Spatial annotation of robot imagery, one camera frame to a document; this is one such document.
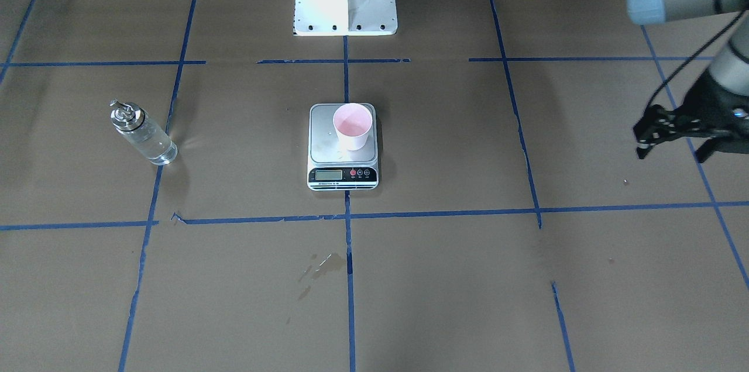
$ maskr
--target cup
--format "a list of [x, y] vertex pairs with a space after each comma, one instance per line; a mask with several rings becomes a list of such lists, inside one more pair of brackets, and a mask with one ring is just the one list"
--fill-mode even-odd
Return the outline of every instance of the cup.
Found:
[[372, 112], [359, 103], [347, 103], [335, 111], [332, 125], [345, 150], [359, 150], [367, 142], [372, 129]]

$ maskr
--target blue joint cap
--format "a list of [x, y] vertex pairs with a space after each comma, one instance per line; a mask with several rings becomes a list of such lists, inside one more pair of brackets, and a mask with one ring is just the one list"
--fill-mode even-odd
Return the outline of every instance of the blue joint cap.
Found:
[[627, 0], [629, 19], [636, 25], [657, 25], [666, 22], [663, 0]]

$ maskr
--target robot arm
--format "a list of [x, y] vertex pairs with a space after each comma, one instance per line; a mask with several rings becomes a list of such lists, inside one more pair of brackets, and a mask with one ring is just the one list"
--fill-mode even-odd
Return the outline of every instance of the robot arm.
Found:
[[[627, 0], [634, 23], [663, 23], [741, 11], [749, 0]], [[655, 145], [680, 137], [709, 138], [696, 152], [700, 163], [715, 151], [749, 154], [749, 18], [744, 19], [710, 66], [673, 111], [650, 105], [634, 126], [640, 159]]]

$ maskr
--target black cable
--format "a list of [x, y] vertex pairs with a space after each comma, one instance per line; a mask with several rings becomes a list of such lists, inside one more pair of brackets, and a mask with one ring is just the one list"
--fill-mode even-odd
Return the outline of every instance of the black cable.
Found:
[[727, 26], [723, 27], [723, 30], [717, 32], [715, 36], [712, 36], [712, 39], [709, 39], [705, 44], [703, 44], [698, 49], [698, 51], [694, 52], [692, 56], [688, 57], [687, 60], [685, 60], [681, 65], [679, 65], [679, 68], [676, 68], [676, 70], [674, 70], [674, 72], [671, 75], [669, 75], [668, 78], [666, 78], [666, 81], [662, 82], [661, 86], [658, 87], [658, 89], [656, 89], [655, 92], [653, 92], [653, 95], [650, 96], [650, 100], [648, 100], [648, 103], [645, 106], [645, 111], [647, 111], [650, 105], [653, 104], [653, 101], [655, 100], [656, 97], [658, 97], [658, 94], [661, 92], [661, 90], [663, 90], [666, 87], [666, 85], [668, 85], [668, 83], [671, 82], [671, 80], [677, 76], [677, 74], [681, 73], [682, 69], [684, 69], [686, 65], [688, 65], [690, 62], [695, 60], [695, 58], [697, 58], [705, 49], [708, 49], [710, 44], [715, 43], [715, 41], [719, 39], [723, 34], [725, 34], [726, 31], [730, 30], [732, 26], [736, 25], [738, 20], [740, 20], [741, 17], [744, 16], [744, 13], [746, 13], [746, 11], [747, 10], [744, 9], [743, 11], [739, 12], [738, 15], [736, 15], [736, 17], [733, 18], [733, 20], [731, 20], [731, 22], [728, 23]]

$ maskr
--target metal weighing platform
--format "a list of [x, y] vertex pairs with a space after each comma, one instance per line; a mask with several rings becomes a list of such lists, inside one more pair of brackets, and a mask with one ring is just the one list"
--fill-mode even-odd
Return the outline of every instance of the metal weighing platform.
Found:
[[372, 129], [364, 147], [348, 151], [340, 147], [332, 125], [332, 116], [342, 105], [321, 103], [310, 109], [307, 186], [313, 191], [373, 189], [380, 183], [375, 108], [361, 103], [372, 112]]

